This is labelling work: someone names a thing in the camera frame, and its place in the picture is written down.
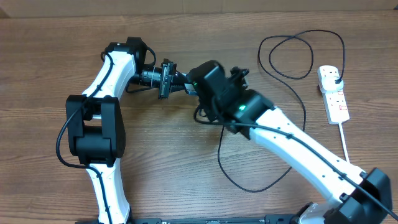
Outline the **blue Galaxy smartphone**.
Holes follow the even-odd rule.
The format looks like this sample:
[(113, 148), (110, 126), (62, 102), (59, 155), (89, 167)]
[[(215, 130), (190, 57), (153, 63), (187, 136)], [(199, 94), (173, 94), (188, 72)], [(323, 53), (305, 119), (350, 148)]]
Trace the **blue Galaxy smartphone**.
[(185, 83), (184, 84), (184, 88), (185, 88), (185, 92), (188, 95), (193, 95), (193, 96), (197, 96), (197, 92), (194, 88), (194, 86), (190, 83)]

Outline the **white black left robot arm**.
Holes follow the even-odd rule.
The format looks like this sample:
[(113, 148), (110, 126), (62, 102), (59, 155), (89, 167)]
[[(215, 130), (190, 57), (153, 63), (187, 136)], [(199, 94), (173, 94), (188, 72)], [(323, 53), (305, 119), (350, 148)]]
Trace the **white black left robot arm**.
[(59, 161), (71, 167), (60, 153), (64, 134), (70, 152), (90, 176), (98, 203), (95, 223), (132, 223), (132, 209), (124, 193), (121, 158), (126, 148), (126, 132), (120, 107), (123, 93), (131, 84), (142, 91), (158, 89), (159, 98), (185, 90), (186, 75), (165, 59), (160, 67), (146, 63), (153, 50), (140, 37), (128, 37), (125, 43), (112, 42), (101, 53), (103, 66), (93, 83), (80, 95), (66, 100), (66, 122), (56, 141)]

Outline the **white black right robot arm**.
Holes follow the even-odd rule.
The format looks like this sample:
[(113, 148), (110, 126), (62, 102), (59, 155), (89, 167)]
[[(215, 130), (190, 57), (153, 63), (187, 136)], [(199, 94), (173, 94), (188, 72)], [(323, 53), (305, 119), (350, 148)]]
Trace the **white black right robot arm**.
[(282, 110), (259, 92), (248, 89), (247, 70), (207, 61), (187, 74), (208, 124), (241, 133), (283, 159), (325, 199), (310, 203), (291, 223), (381, 223), (392, 211), (389, 177), (374, 168), (365, 172), (333, 154), (299, 129)]

